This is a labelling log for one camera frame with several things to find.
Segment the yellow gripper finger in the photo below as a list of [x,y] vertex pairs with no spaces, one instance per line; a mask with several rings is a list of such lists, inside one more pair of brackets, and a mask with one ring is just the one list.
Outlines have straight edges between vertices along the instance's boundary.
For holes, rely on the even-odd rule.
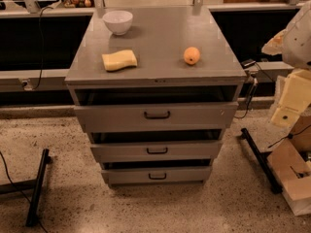
[[311,72],[297,69],[285,77],[283,90],[271,123],[291,127],[311,104]]
[[261,52],[268,55],[281,54],[283,52],[283,38],[285,33],[285,29],[278,32],[261,48]]

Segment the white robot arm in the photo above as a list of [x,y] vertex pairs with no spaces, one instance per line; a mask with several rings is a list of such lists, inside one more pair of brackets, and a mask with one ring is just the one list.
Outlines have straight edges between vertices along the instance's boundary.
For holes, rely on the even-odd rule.
[[285,77],[284,87],[271,122],[280,127],[294,125],[311,104],[311,1],[307,1],[288,23],[261,49],[281,54],[294,70]]

